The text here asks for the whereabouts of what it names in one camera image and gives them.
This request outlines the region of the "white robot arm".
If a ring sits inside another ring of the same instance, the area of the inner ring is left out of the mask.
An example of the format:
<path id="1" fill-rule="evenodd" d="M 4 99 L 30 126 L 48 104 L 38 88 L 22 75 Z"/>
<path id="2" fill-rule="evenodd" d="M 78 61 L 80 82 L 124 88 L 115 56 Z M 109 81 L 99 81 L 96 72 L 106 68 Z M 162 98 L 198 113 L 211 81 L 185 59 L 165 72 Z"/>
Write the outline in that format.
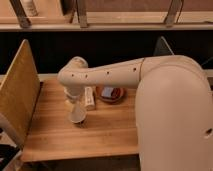
<path id="1" fill-rule="evenodd" d="M 213 95 L 195 60 L 168 55 L 90 68 L 74 57 L 58 81 L 71 98 L 85 86 L 136 90 L 141 171 L 213 171 Z"/>

